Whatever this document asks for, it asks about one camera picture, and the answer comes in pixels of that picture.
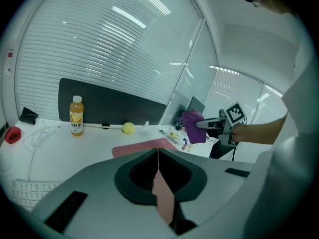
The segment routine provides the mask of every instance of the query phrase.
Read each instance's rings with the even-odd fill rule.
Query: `human arm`
[[[273,144],[285,123],[286,117],[287,115],[281,119],[266,124],[237,124],[232,130],[233,141]]]

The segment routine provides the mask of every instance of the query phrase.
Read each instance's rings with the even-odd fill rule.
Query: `black cable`
[[[236,147],[234,148],[234,152],[233,152],[233,158],[231,161],[234,161],[234,157],[235,157],[235,151],[236,151]]]

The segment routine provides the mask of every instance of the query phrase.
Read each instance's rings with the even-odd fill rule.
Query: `yellow tennis ball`
[[[132,134],[132,133],[135,133],[135,126],[133,123],[125,123],[124,126],[123,126],[123,132],[124,133],[127,133],[127,134]]]

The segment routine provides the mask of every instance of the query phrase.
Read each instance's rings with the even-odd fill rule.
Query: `pink paper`
[[[160,138],[152,141],[115,147],[112,149],[112,154],[113,157],[116,158],[153,148],[169,148],[177,150],[167,139]],[[167,224],[171,223],[174,213],[174,194],[170,190],[159,170],[154,178],[153,194],[157,196],[157,209],[159,215]]]

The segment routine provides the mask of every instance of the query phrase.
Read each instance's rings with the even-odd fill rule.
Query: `white cable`
[[[46,124],[44,123],[44,121],[42,121],[43,123],[43,128],[38,129],[37,131],[35,131],[33,134],[29,135],[26,139],[24,139],[23,141],[23,145],[24,147],[32,154],[32,158],[31,158],[31,162],[29,165],[29,169],[28,169],[28,175],[27,175],[27,180],[30,181],[31,178],[31,171],[32,171],[32,164],[33,164],[33,159],[34,159],[34,155],[35,153],[39,150],[39,148],[41,147],[41,145],[48,140],[51,135],[53,135],[55,133],[49,133],[46,132],[47,129],[49,128],[60,128],[60,126],[46,126]],[[25,141],[28,140],[30,137],[32,137],[31,139],[31,147],[32,149],[29,149],[26,145],[25,145]]]

